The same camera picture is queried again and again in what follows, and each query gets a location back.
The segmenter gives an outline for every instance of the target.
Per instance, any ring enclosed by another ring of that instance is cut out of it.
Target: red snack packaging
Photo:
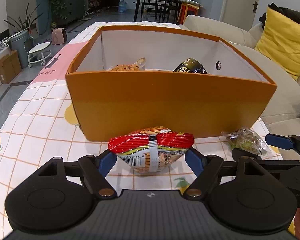
[[[190,133],[177,133],[165,127],[138,130],[109,141],[108,149],[138,173],[162,171],[193,145]]]

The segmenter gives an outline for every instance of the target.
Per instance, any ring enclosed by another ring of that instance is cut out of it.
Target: orange cardboard box
[[[0,80],[2,84],[9,84],[21,72],[18,51],[13,50],[10,55],[0,59]]]
[[[142,57],[146,71],[106,71]],[[172,72],[188,58],[209,74]],[[80,128],[91,141],[154,126],[195,138],[220,136],[251,127],[277,87],[219,37],[140,25],[100,28],[69,66],[66,82]]]

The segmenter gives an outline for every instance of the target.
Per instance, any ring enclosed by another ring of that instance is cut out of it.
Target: door handle
[[[258,2],[255,1],[255,3],[253,5],[254,5],[254,7],[253,7],[253,13],[256,13],[257,7],[258,7]]]

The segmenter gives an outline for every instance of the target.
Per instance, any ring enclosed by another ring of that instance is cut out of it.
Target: clear plastic wrapper
[[[262,140],[262,138],[257,133],[246,127],[240,128],[237,132],[221,132],[221,134],[222,136],[226,137],[227,142],[230,144],[231,150],[233,148],[239,148],[253,154],[263,155],[265,157],[271,154],[271,150]]]
[[[109,141],[108,149],[136,172],[162,171],[194,144],[190,133],[177,133],[165,127],[138,130]]]

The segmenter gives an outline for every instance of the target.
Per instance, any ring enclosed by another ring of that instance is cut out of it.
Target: beige sofa
[[[182,29],[221,37],[254,61],[278,85],[268,106],[261,115],[270,133],[283,136],[300,135],[300,77],[296,82],[277,63],[254,50],[261,38],[261,23],[248,32],[216,20],[188,16]],[[280,149],[285,160],[298,160],[300,156],[293,150]]]

